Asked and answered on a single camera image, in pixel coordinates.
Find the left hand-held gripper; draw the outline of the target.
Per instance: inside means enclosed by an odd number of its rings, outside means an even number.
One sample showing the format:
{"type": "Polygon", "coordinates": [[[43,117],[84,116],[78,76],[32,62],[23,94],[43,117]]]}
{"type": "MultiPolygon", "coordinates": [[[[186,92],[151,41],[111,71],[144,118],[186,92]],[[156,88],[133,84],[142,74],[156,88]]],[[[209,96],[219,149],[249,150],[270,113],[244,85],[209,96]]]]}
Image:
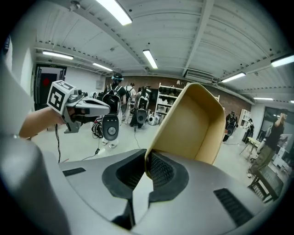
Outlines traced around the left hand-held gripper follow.
{"type": "Polygon", "coordinates": [[[77,133],[83,124],[95,121],[96,115],[110,113],[108,104],[87,98],[87,93],[63,80],[52,82],[47,105],[61,116],[66,134],[77,133]]]}

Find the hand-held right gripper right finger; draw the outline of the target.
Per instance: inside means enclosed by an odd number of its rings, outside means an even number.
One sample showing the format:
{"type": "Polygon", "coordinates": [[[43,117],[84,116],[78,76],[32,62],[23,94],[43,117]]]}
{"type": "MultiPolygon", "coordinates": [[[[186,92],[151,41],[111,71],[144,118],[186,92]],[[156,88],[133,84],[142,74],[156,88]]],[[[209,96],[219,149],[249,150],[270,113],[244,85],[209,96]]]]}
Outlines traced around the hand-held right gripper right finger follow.
{"type": "Polygon", "coordinates": [[[248,233],[264,209],[259,197],[217,167],[167,152],[149,154],[149,205],[132,231],[139,235],[248,233]]]}

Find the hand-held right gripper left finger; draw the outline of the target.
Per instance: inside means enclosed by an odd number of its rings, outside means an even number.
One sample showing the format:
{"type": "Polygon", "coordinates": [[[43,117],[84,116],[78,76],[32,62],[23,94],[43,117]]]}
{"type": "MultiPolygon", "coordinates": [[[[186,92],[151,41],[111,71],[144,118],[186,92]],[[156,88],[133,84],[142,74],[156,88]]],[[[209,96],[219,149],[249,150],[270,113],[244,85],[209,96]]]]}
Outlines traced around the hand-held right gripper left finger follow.
{"type": "Polygon", "coordinates": [[[144,173],[145,149],[57,163],[45,154],[50,184],[65,226],[56,235],[133,235],[133,190],[144,173]]]}

